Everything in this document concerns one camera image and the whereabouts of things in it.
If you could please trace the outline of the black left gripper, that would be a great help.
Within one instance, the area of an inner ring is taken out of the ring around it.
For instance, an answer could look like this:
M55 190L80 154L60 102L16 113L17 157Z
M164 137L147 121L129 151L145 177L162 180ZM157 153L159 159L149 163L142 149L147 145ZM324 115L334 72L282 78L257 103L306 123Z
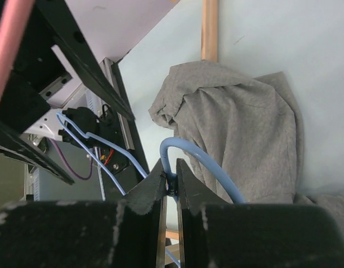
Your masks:
M58 80L70 79L52 51L54 42L88 89L126 119L135 116L103 74L66 2L34 2L0 101L0 154L73 185L63 168L19 136L50 110L47 99L61 88ZM0 1L0 19L4 4Z

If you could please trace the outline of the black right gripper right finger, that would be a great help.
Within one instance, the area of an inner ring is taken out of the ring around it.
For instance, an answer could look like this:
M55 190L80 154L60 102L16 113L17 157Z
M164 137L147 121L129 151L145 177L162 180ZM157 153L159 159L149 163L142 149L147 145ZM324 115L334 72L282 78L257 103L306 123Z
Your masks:
M344 238L314 205L229 204L176 162L182 267L344 267Z

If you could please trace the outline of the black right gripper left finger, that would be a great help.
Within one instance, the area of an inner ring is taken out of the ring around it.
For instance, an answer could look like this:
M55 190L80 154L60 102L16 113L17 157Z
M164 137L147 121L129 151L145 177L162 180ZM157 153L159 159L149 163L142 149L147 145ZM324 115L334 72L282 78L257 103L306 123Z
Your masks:
M0 211L0 267L164 267L161 162L118 201L17 202Z

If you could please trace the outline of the pink wire hanger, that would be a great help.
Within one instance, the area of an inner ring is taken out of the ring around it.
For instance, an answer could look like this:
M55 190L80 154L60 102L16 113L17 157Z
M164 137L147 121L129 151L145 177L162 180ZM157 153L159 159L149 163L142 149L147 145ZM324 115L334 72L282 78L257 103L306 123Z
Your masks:
M34 1L5 1L0 19L0 101Z

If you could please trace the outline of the blue wire hanger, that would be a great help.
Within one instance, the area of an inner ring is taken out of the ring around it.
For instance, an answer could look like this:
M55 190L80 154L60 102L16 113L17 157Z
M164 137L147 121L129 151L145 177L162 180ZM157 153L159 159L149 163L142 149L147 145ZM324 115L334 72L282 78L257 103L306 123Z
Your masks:
M160 235L160 232L157 230L158 225L153 223L155 219L161 217L160 209L163 207L164 175L167 175L173 183L183 179L181 176L177 176L171 171L168 159L168 149L170 147L184 150L197 159L212 175L216 176L217 180L226 189L227 194L235 203L243 204L245 202L244 197L226 172L208 154L189 141L175 137L166 138L160 145L161 167L163 168L162 175L148 176L139 162L128 151L97 135L83 133L72 120L61 112L57 112L56 116L63 129L83 149L87 149L86 145L83 144L69 128L72 127L83 138L92 138L125 155L132 161L134 167L142 177L147 179L147 183L152 185L157 191L158 197L150 198L152 205L148 207L146 213L142 212L141 209L133 211L124 201L120 201L115 205L116 222L114 226L110 227L112 245L109 246L107 257L103 261L105 267L157 267L157 263L160 260L166 255L171 255L171 252L165 249L164 242L160 241L158 238ZM195 205L194 209L196 211L195 213L186 211L185 209L182 210L182 215L184 219L187 220L188 224L183 230L187 234L187 244L182 246L186 256L182 258L181 262L174 257L173 261L175 264L178 267L248 266L247 259L241 252L241 245L235 245L233 250L231 250L230 237L226 236L223 241L216 241L209 235L210 225L208 225L208 216L211 216L213 221L221 221L227 219L232 212L239 215L240 209L227 209L227 207L222 204ZM148 232L151 232L152 246L137 250L137 252L118 249L118 240L120 231L122 230L127 232L127 238L131 238L132 234L137 231L142 231L143 235L147 235Z

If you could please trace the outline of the grey adidas t shirt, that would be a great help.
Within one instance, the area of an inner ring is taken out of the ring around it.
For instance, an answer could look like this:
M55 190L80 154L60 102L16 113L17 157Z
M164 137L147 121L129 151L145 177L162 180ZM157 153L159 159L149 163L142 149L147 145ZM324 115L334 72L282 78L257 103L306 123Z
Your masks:
M304 130L284 73L251 78L212 61L174 65L149 114L212 157L248 202L320 206L344 235L344 191L297 192Z

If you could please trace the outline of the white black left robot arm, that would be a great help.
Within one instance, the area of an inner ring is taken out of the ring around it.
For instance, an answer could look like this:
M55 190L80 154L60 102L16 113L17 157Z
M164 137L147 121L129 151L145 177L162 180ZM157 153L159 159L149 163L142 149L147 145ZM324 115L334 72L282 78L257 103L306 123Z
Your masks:
M85 108L52 108L43 90L63 72L58 46L83 85L128 120L134 115L97 63L65 1L0 1L0 154L43 168L67 184L73 178L23 134L40 135L90 148L111 147L112 134Z

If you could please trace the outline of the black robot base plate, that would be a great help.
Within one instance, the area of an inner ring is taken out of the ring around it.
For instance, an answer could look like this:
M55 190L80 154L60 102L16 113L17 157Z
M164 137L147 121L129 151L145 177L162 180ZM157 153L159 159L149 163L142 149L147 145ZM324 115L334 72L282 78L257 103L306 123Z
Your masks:
M118 95L129 104L125 85L117 63L105 58L100 66L108 81L112 84ZM109 124L109 130L113 138L111 141L119 147L128 151L141 165L146 173L149 173L149 167L145 157L140 135L138 134L135 121L130 121L117 113L109 105L102 103L98 110L99 119ZM142 179L142 175L134 167L133 163L127 156L115 149L98 149L99 157L102 164L112 173L112 175L123 187L125 192L129 192ZM110 176L98 166L99 178L102 180L104 200L115 201L122 196Z

